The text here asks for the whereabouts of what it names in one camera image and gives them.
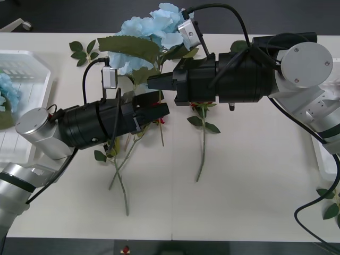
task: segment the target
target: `white tray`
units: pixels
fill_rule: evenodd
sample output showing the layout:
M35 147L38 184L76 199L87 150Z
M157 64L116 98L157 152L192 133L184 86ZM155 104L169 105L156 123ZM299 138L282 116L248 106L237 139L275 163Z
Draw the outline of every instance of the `white tray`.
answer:
M34 53L0 50L0 70L7 73L20 93L16 122L27 111L46 107L53 82L51 68ZM17 134L14 127L0 131L0 167L3 163L25 164L34 158L35 147Z

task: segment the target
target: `green stem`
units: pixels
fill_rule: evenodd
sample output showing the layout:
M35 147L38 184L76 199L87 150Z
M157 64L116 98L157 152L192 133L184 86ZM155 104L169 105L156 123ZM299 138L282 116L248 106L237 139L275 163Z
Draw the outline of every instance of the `green stem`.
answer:
M113 163L115 165L116 174L118 176L119 182L121 183L121 187L122 187L122 190L123 190L123 193L124 193L125 213L128 216L129 215L128 198L126 197L126 192L125 192L124 184L123 184L123 181L122 181L122 177L119 174L119 170L118 170L118 166L117 166L117 162L116 162L116 157L114 158Z
M203 170L205 158L206 158L206 118L205 118L205 113L204 113L204 107L201 107L202 109L202 116L203 116L203 155L202 155L202 161L201 161L201 166L198 171L197 179L196 182L200 180L200 176Z
M125 146L124 146L124 151L126 151L128 149L130 138L131 138L131 133L129 133L129 135L127 136L127 139L126 139L126 142L125 142Z
M131 152L132 152L134 146L136 145L136 143L137 143L138 141L140 141L140 140L144 137L144 134L145 134L146 130L148 129L148 127L149 127L149 126L146 126L146 127L144 128L143 135L142 135L140 138L138 138L138 139L133 138L133 144L132 144L132 146L131 146L129 152L126 154L126 156L125 156L123 162L122 162L121 165L118 167L118 171L116 171L115 175L113 176L112 181L111 181L111 183L110 183L110 186L108 187L108 190L111 190L111 189L112 189L113 183L114 183L114 181L115 181L115 179L116 179L116 177L117 177L117 173L121 170L121 168L123 167L123 165L125 164L125 162L126 162L127 159L129 158L129 156L130 156L130 154L131 154Z
M159 103L162 102L162 91L159 90ZM162 122L161 119L158 120L159 121L159 129L160 129L160 137L161 137L161 143L164 147L164 139L163 139L163 131L162 131Z

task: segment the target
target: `green leaf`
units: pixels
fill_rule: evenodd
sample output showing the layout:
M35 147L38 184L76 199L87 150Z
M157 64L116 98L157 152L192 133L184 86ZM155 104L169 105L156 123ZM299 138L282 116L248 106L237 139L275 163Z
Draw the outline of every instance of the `green leaf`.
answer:
M120 139L119 139L119 137L116 137L115 144L113 145L112 150L109 153L107 153L106 156L109 157L109 155L110 155L111 157L114 157L114 156L118 155L120 151L121 151Z
M81 60L86 57L87 55L85 52L75 52L71 55L71 58L75 58L76 60Z
M15 123L12 117L10 101L3 94L1 96L6 99L6 102L2 104L5 107L5 111L0 112L0 130L4 130L11 128Z
M167 60L180 60L189 53L190 51L188 51L184 45L176 46L173 49L169 50L166 54L164 54L162 64Z
M83 45L78 41L70 42L69 45L73 52L81 52L83 50Z
M90 58L91 58L91 60L94 60L96 57L98 57L99 56L99 53L97 53L97 52L92 52L91 53L91 55L90 55Z
M132 71L132 76L134 78L134 82L136 83L136 85L146 83L150 76L158 74L159 73L155 68L149 70L147 67L142 67L139 70Z
M206 122L206 128L213 131L214 133L220 134L221 131L217 128L217 126L210 124L208 122Z
M109 36L98 38L101 52L118 52L139 57L150 63L157 60L159 47L156 43L134 36Z
M87 54L91 53L91 51L94 49L95 44L96 44L96 40L93 40L92 42L89 43L89 45L86 48Z
M96 161L106 162L106 156L99 150L95 150Z
M231 52L240 52L248 47L246 41L235 41L230 47Z
M195 110L197 111L198 115L200 115L200 117L203 118L202 107L196 107ZM204 118L207 117L207 111L208 108L204 107Z
M197 116L189 117L187 120L194 126L203 126L203 121Z
M76 64L77 67L82 66L83 64L86 63L86 61L87 61L87 58L82 58L82 59L80 59L80 60L78 61L78 63Z
M319 196L323 196L326 192L327 192L326 189L317 189L317 193L319 194ZM326 199L333 199L334 198L334 193L329 194L325 198Z
M324 214L324 219L331 219L335 216L337 216L339 213L339 208L336 203L332 204L328 209L326 210Z
M199 48L194 48L191 50L188 54L184 55L183 58L188 58L188 57L195 57Z

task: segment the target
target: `light blue flower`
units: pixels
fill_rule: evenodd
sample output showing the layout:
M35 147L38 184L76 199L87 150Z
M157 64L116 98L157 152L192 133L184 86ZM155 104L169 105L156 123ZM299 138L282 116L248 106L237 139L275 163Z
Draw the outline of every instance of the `light blue flower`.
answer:
M154 68L150 62L138 57L132 57L123 53L109 52L110 66L118 69L120 75L132 73L132 70L139 70L142 67L147 67L149 70Z
M0 92L10 101L12 113L15 113L18 110L19 95L13 88L11 78L5 73L0 73Z
M175 45L183 43L183 36L180 33L167 33L161 40L161 44L166 49L171 49Z
M174 46L184 44L189 50L190 42L183 39L178 33L177 27L184 22L182 12L173 4L162 3L159 10L150 13L151 18L132 17L122 24L121 31L115 36L135 36L152 40L159 48L171 49ZM110 66L118 69L120 75L131 74L132 70L147 67L149 70L157 63L149 63L143 59L128 56L121 53L109 52Z

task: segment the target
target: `white table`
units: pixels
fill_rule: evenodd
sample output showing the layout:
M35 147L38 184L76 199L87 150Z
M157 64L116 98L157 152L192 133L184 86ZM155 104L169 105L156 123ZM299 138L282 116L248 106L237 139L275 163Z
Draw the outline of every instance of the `white table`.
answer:
M105 34L0 34L1 49L37 52L58 80L50 103L82 104L84 68L71 59L69 42L84 44ZM210 51L228 52L241 35L205 35ZM319 42L340 56L340 37ZM176 63L168 62L164 71ZM101 96L100 65L87 79L89 101ZM311 138L264 98L218 105L208 113L221 134L207 135L205 168L200 164L201 134L186 120L189 107L176 107L165 92L171 114L164 126L165 148L157 129L141 141L123 172L129 194L125 216L120 186L107 190L114 171L100 166L90 148L79 152L67 172L14 222L9 236L94 239L315 241L294 221L294 210L317 197L320 180ZM303 223L329 242L338 242L334 220L324 221L322 202L300 214Z

